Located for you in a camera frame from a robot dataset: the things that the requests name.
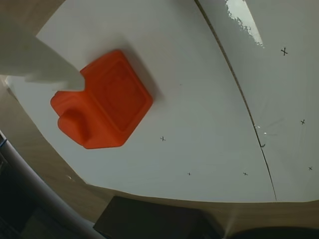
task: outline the wooden table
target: wooden table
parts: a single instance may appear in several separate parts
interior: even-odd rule
[[[0,11],[37,34],[64,0],[2,0]],[[138,197],[87,185],[40,134],[15,97],[0,85],[0,128],[27,163],[74,210],[95,222],[114,195],[207,212],[227,235],[256,227],[319,227],[319,201],[309,203],[199,203]]]

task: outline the crease line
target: crease line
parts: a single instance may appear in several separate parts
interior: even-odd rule
[[[275,200],[277,201],[277,196],[276,196],[276,191],[275,191],[275,187],[274,187],[274,183],[273,183],[273,178],[272,178],[272,176],[271,176],[270,169],[269,169],[269,165],[268,165],[268,162],[267,162],[267,160],[266,160],[264,151],[263,151],[263,149],[262,149],[262,145],[261,145],[261,143],[260,143],[260,139],[259,139],[257,130],[256,130],[256,128],[255,128],[254,119],[253,119],[252,114],[251,114],[251,112],[250,112],[250,109],[249,109],[249,107],[248,107],[248,103],[247,103],[246,98],[245,98],[245,96],[244,96],[243,90],[241,89],[241,87],[240,87],[240,85],[239,85],[239,82],[238,82],[238,79],[237,79],[236,74],[235,74],[235,72],[234,72],[234,69],[233,69],[233,67],[232,67],[231,64],[230,64],[230,61],[229,61],[229,59],[228,59],[228,56],[226,55],[225,49],[224,49],[223,45],[221,44],[221,42],[220,42],[220,40],[219,40],[219,38],[218,38],[218,36],[217,36],[217,33],[216,33],[216,31],[215,31],[213,25],[211,24],[211,22],[210,22],[210,20],[209,20],[209,18],[208,18],[208,16],[207,16],[205,10],[203,9],[203,7],[202,7],[202,5],[200,4],[199,0],[194,0],[194,1],[195,1],[195,4],[197,5],[197,7],[199,8],[201,14],[203,15],[203,17],[204,17],[204,19],[205,19],[205,21],[206,21],[206,23],[207,23],[207,25],[208,25],[208,27],[209,27],[211,33],[214,35],[214,37],[215,37],[215,39],[216,39],[216,41],[217,41],[217,44],[218,44],[218,46],[219,46],[219,48],[220,48],[220,50],[221,50],[221,52],[222,52],[222,54],[223,54],[223,56],[224,56],[224,58],[225,58],[225,60],[226,60],[226,63],[227,63],[227,65],[228,65],[229,69],[230,69],[230,72],[231,72],[231,74],[232,74],[232,76],[233,76],[233,78],[234,78],[234,80],[235,80],[235,82],[236,82],[236,85],[237,85],[237,87],[238,87],[238,89],[239,89],[239,92],[240,92],[240,94],[241,94],[241,97],[243,98],[243,101],[244,101],[244,103],[245,103],[246,109],[247,109],[248,114],[249,114],[249,118],[250,118],[251,123],[252,123],[253,128],[254,128],[254,131],[255,131],[255,134],[256,134],[256,137],[257,137],[257,140],[258,140],[258,143],[259,143],[261,152],[262,152],[263,157],[264,157],[264,161],[265,161],[265,164],[266,164],[266,167],[267,167],[268,175],[269,175],[269,177],[270,177],[271,185],[272,185],[272,187],[273,187],[273,191],[274,191],[274,195],[275,195]]]

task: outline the orange plastic object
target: orange plastic object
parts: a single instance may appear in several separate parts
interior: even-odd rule
[[[81,70],[82,92],[57,92],[51,106],[58,127],[87,149],[122,146],[153,100],[120,50]]]

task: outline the black box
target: black box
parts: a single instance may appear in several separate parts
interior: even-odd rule
[[[94,229],[108,239],[221,239],[200,210],[114,197]]]

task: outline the white sheet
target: white sheet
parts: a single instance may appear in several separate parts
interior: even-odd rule
[[[79,70],[123,49],[154,97],[124,146],[86,150],[58,129],[49,87],[10,78],[41,133],[88,184],[192,201],[275,200],[243,100],[193,0],[67,0],[38,38]]]
[[[318,200],[319,1],[247,0],[263,46],[230,17],[225,1],[200,2],[265,144],[278,201]]]

